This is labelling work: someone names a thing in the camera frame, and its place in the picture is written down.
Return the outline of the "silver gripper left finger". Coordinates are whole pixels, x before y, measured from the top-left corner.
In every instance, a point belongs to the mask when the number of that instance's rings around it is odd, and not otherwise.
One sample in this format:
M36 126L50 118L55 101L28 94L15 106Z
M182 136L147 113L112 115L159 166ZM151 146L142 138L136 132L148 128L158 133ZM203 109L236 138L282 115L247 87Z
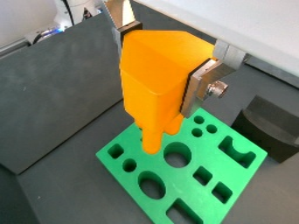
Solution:
M102 10L111 23L111 30L122 54L124 36L135 30L143 29L143 24L136 20L130 0L102 0Z

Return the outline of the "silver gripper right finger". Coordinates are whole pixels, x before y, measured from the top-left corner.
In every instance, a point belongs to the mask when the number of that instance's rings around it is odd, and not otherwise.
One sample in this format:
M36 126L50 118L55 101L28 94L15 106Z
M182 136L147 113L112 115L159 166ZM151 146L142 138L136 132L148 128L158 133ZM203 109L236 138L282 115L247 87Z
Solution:
M220 79L239 70L248 54L218 39L212 56L190 74L180 107L184 117L194 114L210 96L220 98L226 94L228 85Z

